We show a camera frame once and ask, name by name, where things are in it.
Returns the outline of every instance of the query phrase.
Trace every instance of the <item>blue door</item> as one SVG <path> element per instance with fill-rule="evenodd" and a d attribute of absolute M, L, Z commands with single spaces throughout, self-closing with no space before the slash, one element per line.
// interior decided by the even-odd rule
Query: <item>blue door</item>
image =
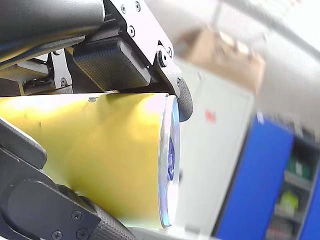
<path fill-rule="evenodd" d="M 262 240 L 273 214 L 293 134 L 256 118 L 247 136 L 216 237 L 222 240 Z"/>

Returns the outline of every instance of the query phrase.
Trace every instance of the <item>textured grip pad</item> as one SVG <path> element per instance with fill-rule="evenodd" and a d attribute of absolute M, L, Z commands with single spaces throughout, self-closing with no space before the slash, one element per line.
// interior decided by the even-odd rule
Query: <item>textured grip pad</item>
<path fill-rule="evenodd" d="M 73 50 L 73 60 L 103 91 L 144 87 L 151 80 L 148 70 L 120 37 L 79 44 Z"/>
<path fill-rule="evenodd" d="M 180 78 L 177 84 L 180 89 L 180 97 L 177 98 L 179 117 L 180 122 L 184 122 L 191 117 L 194 105 L 186 81 L 183 78 Z"/>
<path fill-rule="evenodd" d="M 90 202 L 90 205 L 101 218 L 101 222 L 92 231 L 88 240 L 136 240 L 135 236 L 117 219 L 93 202 Z"/>

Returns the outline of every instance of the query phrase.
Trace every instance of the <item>green object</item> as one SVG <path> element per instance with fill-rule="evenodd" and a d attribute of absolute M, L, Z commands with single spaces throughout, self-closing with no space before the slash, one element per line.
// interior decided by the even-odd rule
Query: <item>green object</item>
<path fill-rule="evenodd" d="M 306 163 L 299 161 L 294 156 L 291 156 L 290 160 L 288 161 L 286 170 L 304 179 L 311 179 L 310 167 Z"/>
<path fill-rule="evenodd" d="M 281 208 L 290 215 L 295 214 L 299 206 L 299 198 L 291 191 L 285 191 L 280 199 Z"/>

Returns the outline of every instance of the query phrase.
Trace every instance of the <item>blue cabinet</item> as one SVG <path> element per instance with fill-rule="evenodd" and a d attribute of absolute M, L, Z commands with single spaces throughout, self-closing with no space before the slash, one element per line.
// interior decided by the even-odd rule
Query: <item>blue cabinet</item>
<path fill-rule="evenodd" d="M 288 130 L 267 119 L 254 120 L 217 222 L 217 238 L 264 239 L 292 144 L 293 134 Z"/>
<path fill-rule="evenodd" d="M 320 148 L 255 118 L 213 235 L 222 240 L 319 240 Z"/>

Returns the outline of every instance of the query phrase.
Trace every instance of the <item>metal bracket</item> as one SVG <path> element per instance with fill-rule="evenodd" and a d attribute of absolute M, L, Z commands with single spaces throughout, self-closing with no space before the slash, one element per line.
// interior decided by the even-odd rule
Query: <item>metal bracket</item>
<path fill-rule="evenodd" d="M 175 94 L 180 97 L 180 89 L 178 82 L 183 78 L 180 68 L 174 63 L 172 58 L 167 53 L 166 49 L 162 45 L 158 45 L 156 51 L 156 57 L 152 70 L 158 73 L 161 78 L 167 83 L 170 89 L 173 89 L 171 94 Z"/>
<path fill-rule="evenodd" d="M 46 55 L 40 56 L 40 59 L 45 59 L 45 56 Z M 72 85 L 72 78 L 68 70 L 64 49 L 48 53 L 46 58 L 47 61 L 45 64 L 49 69 L 48 76 L 19 82 L 19 90 L 22 96 L 51 92 Z"/>
<path fill-rule="evenodd" d="M 104 0 L 104 5 L 111 17 L 117 20 L 119 35 L 137 46 L 148 65 L 154 64 L 159 43 L 173 58 L 171 41 L 143 0 Z"/>

